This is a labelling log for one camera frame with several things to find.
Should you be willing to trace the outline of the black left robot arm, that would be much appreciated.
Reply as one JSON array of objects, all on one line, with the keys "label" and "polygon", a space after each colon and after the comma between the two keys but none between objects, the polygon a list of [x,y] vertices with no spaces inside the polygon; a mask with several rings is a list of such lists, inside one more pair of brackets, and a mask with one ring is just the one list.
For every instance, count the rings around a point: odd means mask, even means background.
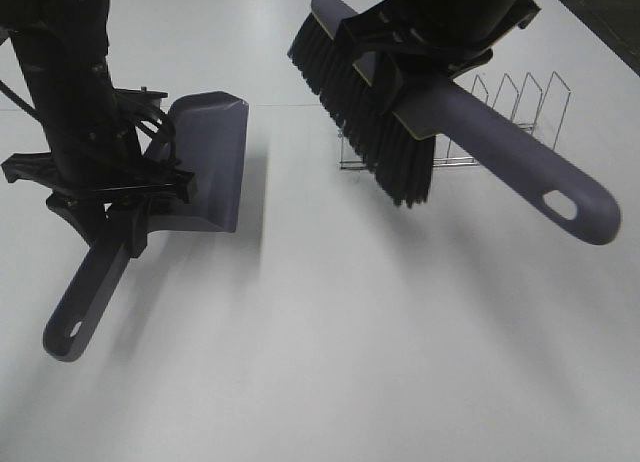
[{"label": "black left robot arm", "polygon": [[1,91],[41,125],[49,147],[14,154],[1,167],[10,183],[49,188],[49,209],[86,242],[112,231],[138,257],[152,204],[189,202],[194,175],[178,167],[162,94],[114,87],[109,9],[110,0],[1,0],[1,39],[10,42],[31,99],[7,85]]}]

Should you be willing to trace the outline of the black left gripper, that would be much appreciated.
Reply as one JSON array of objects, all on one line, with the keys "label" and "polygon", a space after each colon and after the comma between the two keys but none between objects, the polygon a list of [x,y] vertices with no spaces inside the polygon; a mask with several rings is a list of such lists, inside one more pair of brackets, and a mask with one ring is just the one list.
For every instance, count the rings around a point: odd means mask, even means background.
[{"label": "black left gripper", "polygon": [[[152,95],[152,98],[160,108],[160,101],[164,98],[160,95]],[[79,182],[63,176],[51,152],[15,153],[2,162],[1,168],[10,183],[32,181],[75,200],[118,202],[140,196],[177,199],[188,204],[195,195],[195,174],[181,170],[178,157],[178,164],[168,167],[162,164],[167,157],[156,161],[141,156],[125,162],[129,163],[128,171],[83,157],[86,160],[74,169],[80,175]],[[130,258],[139,258],[147,247],[147,201],[113,204],[107,211],[107,217],[103,204],[49,204],[48,208],[68,223],[89,246],[100,240],[108,218],[110,230],[124,245]]]}]

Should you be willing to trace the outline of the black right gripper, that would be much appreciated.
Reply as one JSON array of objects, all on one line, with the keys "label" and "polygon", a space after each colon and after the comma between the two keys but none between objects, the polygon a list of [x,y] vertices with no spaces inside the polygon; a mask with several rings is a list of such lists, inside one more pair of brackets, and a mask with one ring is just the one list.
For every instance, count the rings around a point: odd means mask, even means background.
[{"label": "black right gripper", "polygon": [[394,54],[456,71],[485,55],[512,29],[526,28],[539,11],[533,0],[383,0],[342,17],[334,46],[371,83],[376,108],[386,114],[404,86]]}]

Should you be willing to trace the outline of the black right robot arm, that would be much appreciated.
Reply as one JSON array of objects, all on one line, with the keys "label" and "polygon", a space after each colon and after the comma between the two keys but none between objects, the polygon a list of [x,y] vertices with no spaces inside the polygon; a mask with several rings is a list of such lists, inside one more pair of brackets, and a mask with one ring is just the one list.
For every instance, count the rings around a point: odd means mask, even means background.
[{"label": "black right robot arm", "polygon": [[454,79],[493,57],[493,46],[539,12],[533,0],[383,0],[341,20],[334,44],[348,63],[374,56],[376,103],[390,111],[409,88]]}]

